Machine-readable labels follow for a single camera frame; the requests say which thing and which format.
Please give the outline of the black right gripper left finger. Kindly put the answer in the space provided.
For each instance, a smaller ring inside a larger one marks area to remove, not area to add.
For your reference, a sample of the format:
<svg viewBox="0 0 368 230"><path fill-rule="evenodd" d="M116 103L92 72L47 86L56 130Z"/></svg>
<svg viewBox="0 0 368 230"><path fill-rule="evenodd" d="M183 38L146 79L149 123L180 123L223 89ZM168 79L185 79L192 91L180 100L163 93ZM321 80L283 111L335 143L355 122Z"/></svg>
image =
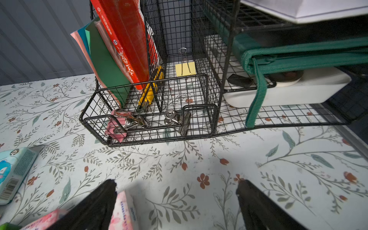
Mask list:
<svg viewBox="0 0 368 230"><path fill-rule="evenodd" d="M105 180L50 230L107 230L113 215L117 192L113 179Z"/></svg>

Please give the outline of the teal cartoon tissue pack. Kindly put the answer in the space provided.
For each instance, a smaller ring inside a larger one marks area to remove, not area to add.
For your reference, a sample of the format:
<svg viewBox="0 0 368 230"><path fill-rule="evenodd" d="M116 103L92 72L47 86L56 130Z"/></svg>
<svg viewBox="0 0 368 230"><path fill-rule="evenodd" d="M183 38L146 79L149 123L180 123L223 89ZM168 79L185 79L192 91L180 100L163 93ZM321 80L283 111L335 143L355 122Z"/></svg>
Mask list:
<svg viewBox="0 0 368 230"><path fill-rule="evenodd" d="M29 148L1 152L1 205L9 204L31 169L38 152Z"/></svg>

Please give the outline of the pink floral tissue pack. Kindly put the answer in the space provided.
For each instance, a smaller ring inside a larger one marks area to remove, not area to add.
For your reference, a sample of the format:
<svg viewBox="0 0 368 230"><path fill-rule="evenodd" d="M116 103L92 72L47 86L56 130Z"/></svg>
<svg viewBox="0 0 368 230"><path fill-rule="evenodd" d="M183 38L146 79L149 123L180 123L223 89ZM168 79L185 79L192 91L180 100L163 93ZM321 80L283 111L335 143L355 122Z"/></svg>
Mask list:
<svg viewBox="0 0 368 230"><path fill-rule="evenodd" d="M109 230L138 230L139 222L133 198L124 190L117 195Z"/></svg>

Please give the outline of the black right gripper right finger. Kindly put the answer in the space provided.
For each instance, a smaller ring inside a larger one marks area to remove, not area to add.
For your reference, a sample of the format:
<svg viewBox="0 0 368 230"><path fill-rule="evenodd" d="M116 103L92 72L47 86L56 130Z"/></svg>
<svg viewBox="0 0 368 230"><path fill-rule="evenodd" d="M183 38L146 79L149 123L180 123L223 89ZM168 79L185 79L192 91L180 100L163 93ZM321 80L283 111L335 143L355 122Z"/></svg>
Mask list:
<svg viewBox="0 0 368 230"><path fill-rule="evenodd" d="M250 181L240 181L236 194L246 230L306 229Z"/></svg>

